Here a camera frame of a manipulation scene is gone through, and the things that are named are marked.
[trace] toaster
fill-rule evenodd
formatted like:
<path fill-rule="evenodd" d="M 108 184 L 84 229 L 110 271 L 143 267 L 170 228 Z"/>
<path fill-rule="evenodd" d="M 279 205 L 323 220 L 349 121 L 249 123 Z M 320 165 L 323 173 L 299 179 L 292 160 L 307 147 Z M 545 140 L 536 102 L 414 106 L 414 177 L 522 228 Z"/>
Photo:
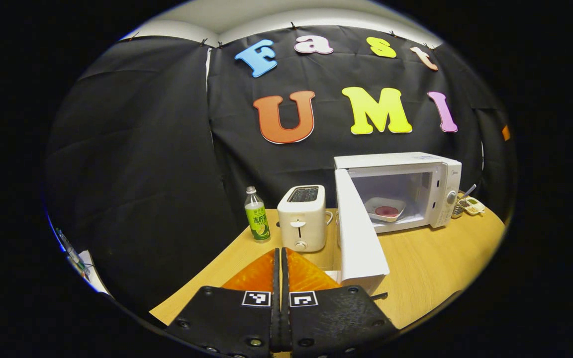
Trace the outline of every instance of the toaster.
<path fill-rule="evenodd" d="M 289 189 L 278 204 L 282 244 L 293 251 L 313 252 L 326 244 L 326 195 L 322 185 Z"/>

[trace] white microwave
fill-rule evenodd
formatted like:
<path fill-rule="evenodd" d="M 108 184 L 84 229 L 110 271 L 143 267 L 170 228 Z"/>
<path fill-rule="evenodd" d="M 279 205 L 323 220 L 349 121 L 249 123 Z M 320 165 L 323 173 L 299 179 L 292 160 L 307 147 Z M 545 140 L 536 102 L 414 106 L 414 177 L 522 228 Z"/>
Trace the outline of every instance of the white microwave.
<path fill-rule="evenodd" d="M 377 233 L 445 226 L 461 163 L 422 152 L 335 157 L 342 268 L 337 281 L 369 294 L 389 274 Z"/>

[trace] microwave door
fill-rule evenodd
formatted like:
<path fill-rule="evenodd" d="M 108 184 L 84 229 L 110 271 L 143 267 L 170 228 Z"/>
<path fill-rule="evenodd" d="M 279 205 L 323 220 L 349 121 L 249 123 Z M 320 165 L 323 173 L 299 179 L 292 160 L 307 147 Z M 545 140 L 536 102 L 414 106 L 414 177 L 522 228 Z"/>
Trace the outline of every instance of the microwave door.
<path fill-rule="evenodd" d="M 386 256 L 371 218 L 346 169 L 335 170 L 343 286 L 360 285 L 369 294 L 389 274 Z"/>

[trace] table surface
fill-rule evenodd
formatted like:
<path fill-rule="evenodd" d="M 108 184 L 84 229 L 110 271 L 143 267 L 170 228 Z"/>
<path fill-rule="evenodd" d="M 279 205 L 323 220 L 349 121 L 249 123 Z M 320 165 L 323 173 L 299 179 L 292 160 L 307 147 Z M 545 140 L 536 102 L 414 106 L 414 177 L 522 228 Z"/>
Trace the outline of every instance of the table surface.
<path fill-rule="evenodd" d="M 334 218 L 327 226 L 324 249 L 302 253 L 323 270 L 339 269 L 341 263 L 337 209 L 328 211 L 332 211 Z M 269 240 L 255 242 L 247 227 L 207 267 L 150 313 L 164 324 L 171 324 L 200 287 L 220 287 L 262 254 L 282 247 L 278 211 L 267 209 L 267 219 L 271 229 Z M 424 226 L 378 234 L 390 274 L 373 293 L 388 292 L 387 299 L 375 301 L 377 306 L 398 329 L 420 319 L 476 278 L 493 256 L 504 229 L 503 222 L 486 208 L 485 213 L 475 216 L 463 213 L 439 229 Z"/>

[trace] foam letter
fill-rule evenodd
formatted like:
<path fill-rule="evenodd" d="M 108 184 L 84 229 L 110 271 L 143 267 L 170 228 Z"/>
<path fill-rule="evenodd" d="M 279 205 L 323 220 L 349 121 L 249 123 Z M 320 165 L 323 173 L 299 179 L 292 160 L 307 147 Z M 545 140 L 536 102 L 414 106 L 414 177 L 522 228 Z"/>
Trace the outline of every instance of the foam letter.
<path fill-rule="evenodd" d="M 270 39 L 262 39 L 254 45 L 239 52 L 234 59 L 245 61 L 245 63 L 253 70 L 252 76 L 260 77 L 268 70 L 271 70 L 278 65 L 277 61 L 268 61 L 265 59 L 265 57 L 273 58 L 276 56 L 275 51 L 272 50 L 271 47 L 266 47 L 271 45 L 273 45 L 273 41 Z"/>
<path fill-rule="evenodd" d="M 314 127 L 313 108 L 311 99 L 315 93 L 309 90 L 294 91 L 289 95 L 297 105 L 300 123 L 293 129 L 284 129 L 280 125 L 280 110 L 278 104 L 282 103 L 279 95 L 270 95 L 255 100 L 253 106 L 258 110 L 260 133 L 264 139 L 275 144 L 295 143 L 304 140 L 311 134 Z"/>
<path fill-rule="evenodd" d="M 420 48 L 418 47 L 411 47 L 410 50 L 414 53 L 416 53 L 419 58 L 421 59 L 421 61 L 423 62 L 423 64 L 425 64 L 426 66 L 428 66 L 428 68 L 430 68 L 433 71 L 438 70 L 439 68 L 437 68 L 437 65 L 432 63 L 428 57 L 428 54 L 426 54 L 425 52 L 421 51 Z"/>
<path fill-rule="evenodd" d="M 370 134 L 373 132 L 373 126 L 368 124 L 366 115 L 371 118 L 379 132 L 384 132 L 389 116 L 389 131 L 393 133 L 412 132 L 412 125 L 408 123 L 405 117 L 404 107 L 400 99 L 402 94 L 399 90 L 382 89 L 379 102 L 376 102 L 363 88 L 345 88 L 342 90 L 342 94 L 351 100 L 353 106 L 355 125 L 351 127 L 351 133 Z"/>
<path fill-rule="evenodd" d="M 439 111 L 439 116 L 441 117 L 441 130 L 444 132 L 457 132 L 459 128 L 452 120 L 450 110 L 448 105 L 446 105 L 446 96 L 438 91 L 430 91 L 428 92 L 428 97 L 432 98 L 435 101 L 435 105 L 437 105 L 437 111 Z"/>
<path fill-rule="evenodd" d="M 328 45 L 328 40 L 321 36 L 300 36 L 295 39 L 298 43 L 295 44 L 295 50 L 303 54 L 318 54 L 327 55 L 333 52 L 333 49 Z"/>
<path fill-rule="evenodd" d="M 390 44 L 385 39 L 380 38 L 366 38 L 366 42 L 371 46 L 371 50 L 377 56 L 394 58 L 397 52 L 390 47 Z"/>

